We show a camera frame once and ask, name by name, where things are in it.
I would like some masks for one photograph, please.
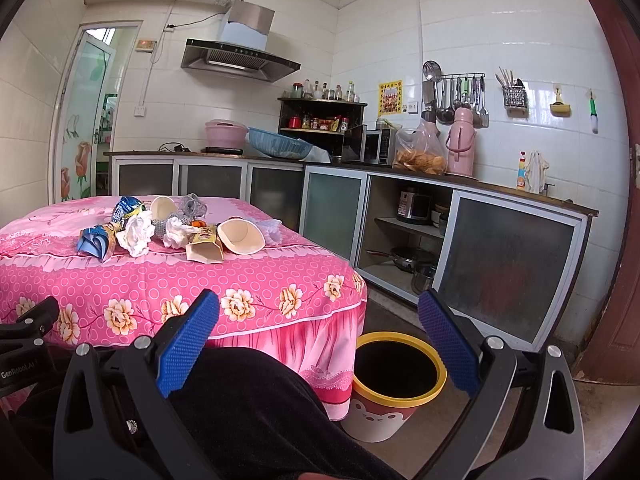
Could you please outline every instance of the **trash can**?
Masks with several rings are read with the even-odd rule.
[[[341,422],[353,438],[381,442],[434,399],[447,380],[438,353],[398,332],[372,332],[356,343],[349,413]]]

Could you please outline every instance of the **textured blue pad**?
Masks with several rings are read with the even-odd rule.
[[[217,295],[209,291],[202,301],[189,307],[185,316],[189,318],[158,358],[156,384],[165,399],[172,391],[184,386],[204,343],[218,322],[220,302]]]
[[[456,388],[473,397],[480,387],[478,357],[428,290],[418,298],[418,318]]]

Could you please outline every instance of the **cabinet door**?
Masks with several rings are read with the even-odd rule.
[[[367,174],[307,166],[301,234],[354,264]]]
[[[171,195],[174,165],[166,161],[146,161],[139,164],[117,164],[117,182],[113,193],[123,195]]]
[[[298,231],[305,174],[299,170],[252,166],[249,202],[286,227]]]
[[[180,164],[178,190],[181,195],[219,196],[244,200],[246,163]]]
[[[580,255],[579,219],[456,191],[433,286],[483,335],[537,351]]]

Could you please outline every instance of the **range hood vent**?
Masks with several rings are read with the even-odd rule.
[[[187,40],[182,68],[209,70],[273,83],[296,70],[300,63],[245,46],[222,41]]]

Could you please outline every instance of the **doorway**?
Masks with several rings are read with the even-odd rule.
[[[83,25],[67,64],[52,131],[52,197],[66,202],[110,193],[109,161],[118,96],[139,23]]]

